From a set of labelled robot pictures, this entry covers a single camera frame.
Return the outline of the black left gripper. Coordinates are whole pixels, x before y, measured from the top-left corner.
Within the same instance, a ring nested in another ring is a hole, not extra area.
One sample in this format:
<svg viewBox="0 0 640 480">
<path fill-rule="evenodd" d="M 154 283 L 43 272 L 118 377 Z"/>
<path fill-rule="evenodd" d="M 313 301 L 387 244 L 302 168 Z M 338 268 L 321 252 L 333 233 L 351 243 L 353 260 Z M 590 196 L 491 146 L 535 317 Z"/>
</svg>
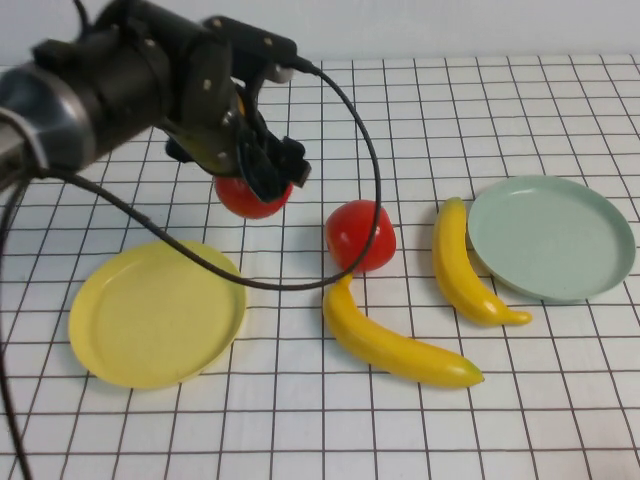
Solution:
<svg viewBox="0 0 640 480">
<path fill-rule="evenodd" d="M 274 166 L 251 129 L 242 127 L 237 133 L 239 100 L 231 63 L 231 48 L 211 37 L 196 38 L 180 53 L 174 105 L 163 123 L 169 135 L 165 152 L 215 177 L 234 178 L 241 172 L 260 201 L 275 201 L 281 197 L 281 182 Z M 281 140 L 279 173 L 298 188 L 310 175 L 305 155 L 299 141 L 288 136 Z"/>
</svg>

